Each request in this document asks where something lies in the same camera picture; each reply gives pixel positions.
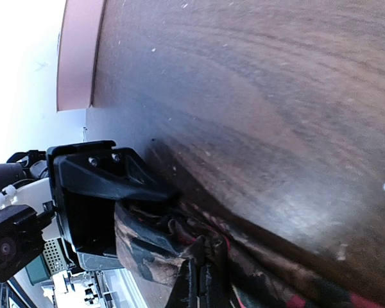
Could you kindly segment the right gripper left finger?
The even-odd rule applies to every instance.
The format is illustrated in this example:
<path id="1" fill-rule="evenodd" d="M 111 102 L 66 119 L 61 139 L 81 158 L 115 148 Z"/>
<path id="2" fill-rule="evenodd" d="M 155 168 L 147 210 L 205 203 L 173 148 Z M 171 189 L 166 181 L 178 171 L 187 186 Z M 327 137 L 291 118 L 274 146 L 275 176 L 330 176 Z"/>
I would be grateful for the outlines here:
<path id="1" fill-rule="evenodd" d="M 195 262 L 184 261 L 173 288 L 173 307 L 197 307 L 197 285 Z"/>

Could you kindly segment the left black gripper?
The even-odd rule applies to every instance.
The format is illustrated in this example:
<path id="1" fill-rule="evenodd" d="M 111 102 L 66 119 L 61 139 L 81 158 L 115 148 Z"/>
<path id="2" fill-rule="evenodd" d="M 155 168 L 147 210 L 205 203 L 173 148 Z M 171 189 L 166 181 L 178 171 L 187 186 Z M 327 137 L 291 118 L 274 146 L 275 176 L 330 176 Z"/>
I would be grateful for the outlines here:
<path id="1" fill-rule="evenodd" d="M 93 141 L 46 151 L 63 249 L 79 270 L 122 268 L 116 255 L 113 200 L 165 202 L 178 194 L 133 149 L 115 145 Z"/>

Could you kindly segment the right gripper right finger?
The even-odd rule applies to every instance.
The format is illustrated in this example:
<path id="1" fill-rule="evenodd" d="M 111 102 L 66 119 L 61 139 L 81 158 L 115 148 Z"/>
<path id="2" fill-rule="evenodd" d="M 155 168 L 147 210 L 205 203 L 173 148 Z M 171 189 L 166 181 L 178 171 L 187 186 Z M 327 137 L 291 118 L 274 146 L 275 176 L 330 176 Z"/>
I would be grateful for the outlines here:
<path id="1" fill-rule="evenodd" d="M 210 261 L 200 268 L 198 298 L 203 308 L 232 307 L 224 280 Z"/>

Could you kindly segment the dark red patterned tie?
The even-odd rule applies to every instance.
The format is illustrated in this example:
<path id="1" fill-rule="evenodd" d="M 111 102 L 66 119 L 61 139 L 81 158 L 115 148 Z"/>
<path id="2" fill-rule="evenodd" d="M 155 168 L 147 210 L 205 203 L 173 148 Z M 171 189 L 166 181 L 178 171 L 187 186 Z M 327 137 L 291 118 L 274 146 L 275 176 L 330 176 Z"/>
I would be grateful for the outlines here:
<path id="1" fill-rule="evenodd" d="M 329 282 L 230 228 L 194 204 L 115 204 L 117 258 L 132 274 L 173 288 L 184 261 L 197 271 L 213 263 L 232 307 L 374 307 L 375 303 Z"/>

